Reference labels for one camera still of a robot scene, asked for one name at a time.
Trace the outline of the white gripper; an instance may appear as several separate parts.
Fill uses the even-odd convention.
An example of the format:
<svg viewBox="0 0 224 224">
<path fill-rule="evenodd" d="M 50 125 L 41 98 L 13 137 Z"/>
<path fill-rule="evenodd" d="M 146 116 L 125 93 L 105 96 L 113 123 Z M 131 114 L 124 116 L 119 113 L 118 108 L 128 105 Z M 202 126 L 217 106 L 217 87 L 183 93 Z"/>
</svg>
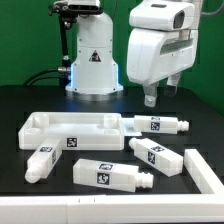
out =
<svg viewBox="0 0 224 224">
<path fill-rule="evenodd" d="M 181 72 L 194 64 L 197 43 L 197 30 L 190 31 L 184 38 L 180 37 L 179 31 L 132 30 L 126 71 L 131 82 L 144 86 L 146 106 L 156 106 L 156 82 L 167 77 L 164 94 L 168 97 L 176 95 Z"/>
</svg>

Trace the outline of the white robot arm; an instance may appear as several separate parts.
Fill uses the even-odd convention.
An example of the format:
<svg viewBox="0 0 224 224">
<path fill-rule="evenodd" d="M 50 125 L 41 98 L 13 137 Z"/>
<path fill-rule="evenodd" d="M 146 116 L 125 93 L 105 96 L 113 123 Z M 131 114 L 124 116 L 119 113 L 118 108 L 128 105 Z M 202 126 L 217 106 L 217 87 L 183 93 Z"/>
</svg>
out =
<svg viewBox="0 0 224 224">
<path fill-rule="evenodd" d="M 156 105 L 157 86 L 167 81 L 164 94 L 174 96 L 181 73 L 195 61 L 198 27 L 204 0 L 143 0 L 129 15 L 126 74 L 143 86 L 144 104 Z M 78 13 L 77 57 L 71 65 L 69 96 L 103 101 L 122 94 L 118 65 L 113 60 L 111 18 Z"/>
</svg>

